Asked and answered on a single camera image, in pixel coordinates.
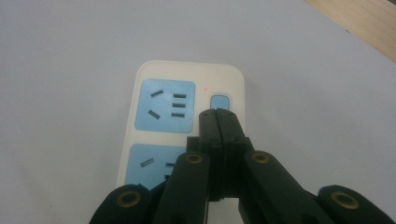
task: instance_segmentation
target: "blue switch button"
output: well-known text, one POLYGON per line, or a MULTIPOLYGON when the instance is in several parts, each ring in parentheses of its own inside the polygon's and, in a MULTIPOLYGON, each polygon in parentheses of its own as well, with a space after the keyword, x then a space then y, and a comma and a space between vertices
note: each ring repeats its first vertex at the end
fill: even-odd
POLYGON ((212 99, 210 99, 210 108, 230 110, 230 99, 225 95, 214 95, 212 99))

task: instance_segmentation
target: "white table surface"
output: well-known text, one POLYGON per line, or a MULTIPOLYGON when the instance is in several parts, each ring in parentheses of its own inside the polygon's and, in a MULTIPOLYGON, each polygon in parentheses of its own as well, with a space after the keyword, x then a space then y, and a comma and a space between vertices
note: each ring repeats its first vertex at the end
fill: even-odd
MULTIPOLYGON (((90 221, 151 60, 239 68, 256 149, 396 219, 396 63, 304 1, 1 1, 1 223, 90 221)), ((241 223, 228 205, 209 224, 241 223)))

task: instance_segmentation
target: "light blue outlet panel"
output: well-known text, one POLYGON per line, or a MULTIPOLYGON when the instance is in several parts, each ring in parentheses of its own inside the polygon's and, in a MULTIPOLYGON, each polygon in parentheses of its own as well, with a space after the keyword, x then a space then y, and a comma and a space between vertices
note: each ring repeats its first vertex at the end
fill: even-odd
POLYGON ((141 184, 153 189, 172 174, 177 157, 184 147, 135 144, 131 147, 125 184, 141 184))
POLYGON ((142 131, 190 133, 194 100, 195 84, 191 81, 146 79, 134 126, 142 131))

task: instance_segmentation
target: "power strip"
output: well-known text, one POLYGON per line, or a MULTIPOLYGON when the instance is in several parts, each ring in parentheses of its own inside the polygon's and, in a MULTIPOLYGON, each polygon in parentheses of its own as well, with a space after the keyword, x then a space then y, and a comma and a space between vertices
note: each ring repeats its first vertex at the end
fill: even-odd
POLYGON ((153 61, 137 72, 117 186, 153 189, 172 174, 187 137, 199 135, 199 114, 233 111, 245 130, 245 86, 230 65, 153 61))

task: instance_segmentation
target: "screw hole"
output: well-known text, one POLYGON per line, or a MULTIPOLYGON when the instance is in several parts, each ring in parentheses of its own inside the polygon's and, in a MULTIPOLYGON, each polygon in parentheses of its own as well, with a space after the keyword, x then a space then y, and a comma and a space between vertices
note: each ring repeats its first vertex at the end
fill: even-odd
POLYGON ((129 190, 126 192, 123 192, 118 198, 117 198, 117 204, 119 207, 127 208, 127 207, 133 207, 137 205, 141 200, 140 193, 134 190, 129 190))
POLYGON ((259 163, 267 163, 270 160, 270 158, 267 155, 262 154, 260 152, 254 153, 252 159, 259 163))
POLYGON ((332 193, 332 200, 346 209, 357 209, 359 207, 358 200, 339 190, 332 193))
POLYGON ((186 161, 192 164, 200 163, 203 160, 202 156, 197 154, 191 154, 186 157, 186 161))

